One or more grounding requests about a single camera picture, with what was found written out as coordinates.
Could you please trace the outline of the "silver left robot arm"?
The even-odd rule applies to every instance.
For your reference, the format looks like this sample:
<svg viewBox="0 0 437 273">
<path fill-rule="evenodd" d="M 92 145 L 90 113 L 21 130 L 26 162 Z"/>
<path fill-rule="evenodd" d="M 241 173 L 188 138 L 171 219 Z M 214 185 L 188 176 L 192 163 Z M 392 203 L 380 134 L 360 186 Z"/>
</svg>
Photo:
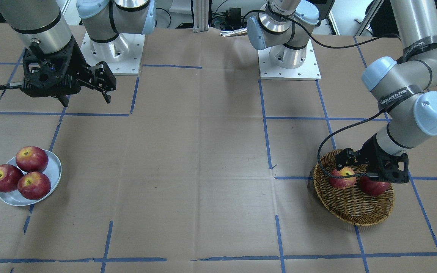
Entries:
<svg viewBox="0 0 437 273">
<path fill-rule="evenodd" d="M 305 51 L 308 35 L 317 44 L 342 49 L 355 47 L 324 45 L 311 36 L 307 24 L 315 25 L 316 15 L 301 17 L 297 10 L 305 9 L 301 0 L 268 0 L 264 10 L 250 16 L 247 33 L 257 50 L 274 46 L 289 51 Z M 326 137 L 318 148 L 321 171 L 334 178 L 359 176 L 374 181 L 407 183 L 407 151 L 437 135 L 437 92 L 425 90 L 437 86 L 437 9 L 434 0 L 391 0 L 399 39 L 403 45 L 398 60 L 382 57 L 362 73 L 362 81 L 377 100 L 379 112 L 364 121 L 339 129 Z M 367 165 L 366 173 L 333 176 L 320 160 L 324 143 L 333 135 L 371 121 L 388 113 L 391 121 L 368 139 L 358 151 L 351 148 L 335 156 L 336 170 L 346 166 Z"/>
</svg>

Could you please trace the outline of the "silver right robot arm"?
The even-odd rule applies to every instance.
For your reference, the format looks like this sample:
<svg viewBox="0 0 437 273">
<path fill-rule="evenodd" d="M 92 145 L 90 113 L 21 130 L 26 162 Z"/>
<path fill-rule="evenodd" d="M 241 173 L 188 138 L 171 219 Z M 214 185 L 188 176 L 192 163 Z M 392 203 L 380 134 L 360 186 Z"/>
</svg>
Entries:
<svg viewBox="0 0 437 273">
<path fill-rule="evenodd" d="M 102 93 L 110 103 L 116 77 L 108 61 L 119 61 L 130 53 L 124 34 L 153 32 L 154 0 L 78 0 L 83 21 L 96 54 L 97 64 L 86 61 L 55 0 L 0 0 L 0 14 L 25 46 L 23 79 L 7 84 L 32 98 L 52 97 L 64 107 L 68 95 L 82 86 Z"/>
</svg>

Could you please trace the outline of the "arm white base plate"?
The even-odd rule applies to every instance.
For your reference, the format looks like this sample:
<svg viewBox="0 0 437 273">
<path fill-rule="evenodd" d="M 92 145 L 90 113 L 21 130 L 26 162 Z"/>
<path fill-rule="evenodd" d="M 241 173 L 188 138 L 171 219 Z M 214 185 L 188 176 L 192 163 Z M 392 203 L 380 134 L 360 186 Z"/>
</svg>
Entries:
<svg viewBox="0 0 437 273">
<path fill-rule="evenodd" d="M 121 33 L 108 43 L 97 43 L 85 33 L 80 50 L 88 64 L 104 61 L 114 75 L 139 76 L 146 35 Z"/>
<path fill-rule="evenodd" d="M 293 50 L 276 45 L 258 51 L 259 74 L 265 80 L 316 81 L 322 78 L 311 40 Z"/>
</svg>

